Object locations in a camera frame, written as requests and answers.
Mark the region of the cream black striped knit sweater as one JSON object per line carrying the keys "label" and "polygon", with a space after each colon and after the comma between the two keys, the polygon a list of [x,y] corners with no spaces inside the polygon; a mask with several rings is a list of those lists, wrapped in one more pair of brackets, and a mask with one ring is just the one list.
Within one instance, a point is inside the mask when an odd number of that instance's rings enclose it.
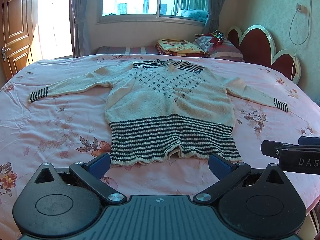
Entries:
{"label": "cream black striped knit sweater", "polygon": [[188,61],[149,60],[103,66],[29,94],[41,98],[107,87],[105,120],[111,128],[111,163],[164,162],[180,158],[207,159],[215,153],[240,161],[232,132],[236,123],[231,96],[284,112],[287,103],[242,81],[225,78]]}

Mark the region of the red heart-shaped headboard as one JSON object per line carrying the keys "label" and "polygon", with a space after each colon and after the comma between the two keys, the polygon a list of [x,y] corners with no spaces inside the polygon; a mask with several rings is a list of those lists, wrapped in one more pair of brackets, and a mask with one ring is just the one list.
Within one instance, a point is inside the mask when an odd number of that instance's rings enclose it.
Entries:
{"label": "red heart-shaped headboard", "polygon": [[289,49],[277,50],[271,33],[262,25],[252,25],[245,31],[230,27],[227,38],[242,52],[245,62],[271,68],[299,83],[302,71],[298,56]]}

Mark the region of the striped pillow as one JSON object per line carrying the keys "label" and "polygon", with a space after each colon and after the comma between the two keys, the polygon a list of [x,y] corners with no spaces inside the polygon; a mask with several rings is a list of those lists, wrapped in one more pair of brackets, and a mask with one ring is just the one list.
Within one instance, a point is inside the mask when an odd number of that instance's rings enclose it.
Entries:
{"label": "striped pillow", "polygon": [[223,44],[220,46],[212,46],[211,44],[200,44],[195,41],[197,45],[204,50],[208,57],[214,59],[229,60],[235,62],[244,62],[242,52],[236,48],[227,38],[224,39]]}

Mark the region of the red plaid folded cloth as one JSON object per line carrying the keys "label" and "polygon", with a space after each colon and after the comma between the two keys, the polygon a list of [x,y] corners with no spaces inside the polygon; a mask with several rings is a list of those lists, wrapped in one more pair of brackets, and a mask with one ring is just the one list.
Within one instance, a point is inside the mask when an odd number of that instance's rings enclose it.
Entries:
{"label": "red plaid folded cloth", "polygon": [[195,35],[195,41],[199,41],[200,44],[211,44],[212,46],[220,46],[225,39],[224,33],[216,30],[212,33],[197,34]]}

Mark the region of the striped purple mattress cover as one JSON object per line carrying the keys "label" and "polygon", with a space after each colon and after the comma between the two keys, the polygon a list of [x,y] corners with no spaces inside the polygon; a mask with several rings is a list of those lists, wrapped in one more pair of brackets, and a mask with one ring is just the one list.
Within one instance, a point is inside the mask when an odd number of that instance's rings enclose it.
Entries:
{"label": "striped purple mattress cover", "polygon": [[99,47],[96,54],[117,54],[117,55],[131,55],[131,54],[154,54],[158,55],[155,46],[146,47]]}

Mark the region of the yellow red folded blanket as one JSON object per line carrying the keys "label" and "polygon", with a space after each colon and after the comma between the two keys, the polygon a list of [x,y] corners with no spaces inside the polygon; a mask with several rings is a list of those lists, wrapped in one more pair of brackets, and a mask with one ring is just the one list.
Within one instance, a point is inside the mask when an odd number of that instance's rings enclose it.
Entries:
{"label": "yellow red folded blanket", "polygon": [[160,39],[155,48],[161,55],[183,56],[183,57],[207,57],[207,53],[198,45],[186,40]]}

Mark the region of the teal blanket outside window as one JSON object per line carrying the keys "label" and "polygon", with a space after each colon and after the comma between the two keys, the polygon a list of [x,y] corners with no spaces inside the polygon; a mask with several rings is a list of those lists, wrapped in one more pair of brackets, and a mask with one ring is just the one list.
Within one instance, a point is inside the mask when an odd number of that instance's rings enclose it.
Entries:
{"label": "teal blanket outside window", "polygon": [[207,20],[208,12],[205,10],[182,9],[176,13],[176,16],[191,18],[195,21],[205,22]]}

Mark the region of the right grey curtain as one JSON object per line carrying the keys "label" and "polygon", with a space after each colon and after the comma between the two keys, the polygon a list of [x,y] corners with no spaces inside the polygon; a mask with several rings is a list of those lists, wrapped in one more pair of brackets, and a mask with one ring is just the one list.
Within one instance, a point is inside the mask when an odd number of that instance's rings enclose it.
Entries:
{"label": "right grey curtain", "polygon": [[204,33],[212,33],[219,28],[219,16],[225,0],[208,0],[208,16],[203,28]]}

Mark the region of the grey curtain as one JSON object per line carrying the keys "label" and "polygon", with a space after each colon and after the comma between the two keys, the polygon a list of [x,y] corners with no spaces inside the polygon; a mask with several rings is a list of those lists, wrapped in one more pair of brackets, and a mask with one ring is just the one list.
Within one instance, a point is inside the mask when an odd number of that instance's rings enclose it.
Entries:
{"label": "grey curtain", "polygon": [[73,56],[87,56],[91,53],[86,18],[88,0],[69,0],[69,5],[69,21]]}
{"label": "grey curtain", "polygon": [[225,0],[208,0],[208,16],[203,28],[204,33],[212,33],[219,28],[219,16]]}

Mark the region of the left grey curtain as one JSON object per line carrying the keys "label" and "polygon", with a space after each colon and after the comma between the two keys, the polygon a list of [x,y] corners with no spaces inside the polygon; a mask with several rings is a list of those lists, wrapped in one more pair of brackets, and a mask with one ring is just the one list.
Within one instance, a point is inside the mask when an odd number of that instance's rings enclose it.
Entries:
{"label": "left grey curtain", "polygon": [[86,18],[88,0],[69,0],[69,5],[69,21],[73,56],[87,56],[91,53]]}

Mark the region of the wooden door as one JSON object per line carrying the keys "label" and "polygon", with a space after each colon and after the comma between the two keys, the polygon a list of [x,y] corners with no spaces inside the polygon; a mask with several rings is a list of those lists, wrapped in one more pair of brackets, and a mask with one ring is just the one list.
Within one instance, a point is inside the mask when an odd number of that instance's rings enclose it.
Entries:
{"label": "wooden door", "polygon": [[10,80],[24,67],[33,63],[31,0],[1,0],[1,48],[11,48],[1,65]]}

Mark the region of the wall socket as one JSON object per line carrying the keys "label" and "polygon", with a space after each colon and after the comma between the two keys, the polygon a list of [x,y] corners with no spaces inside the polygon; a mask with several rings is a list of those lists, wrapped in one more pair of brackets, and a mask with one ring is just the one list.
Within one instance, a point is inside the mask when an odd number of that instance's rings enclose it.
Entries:
{"label": "wall socket", "polygon": [[300,12],[302,14],[306,14],[308,12],[308,9],[304,5],[297,3],[296,4],[296,11]]}

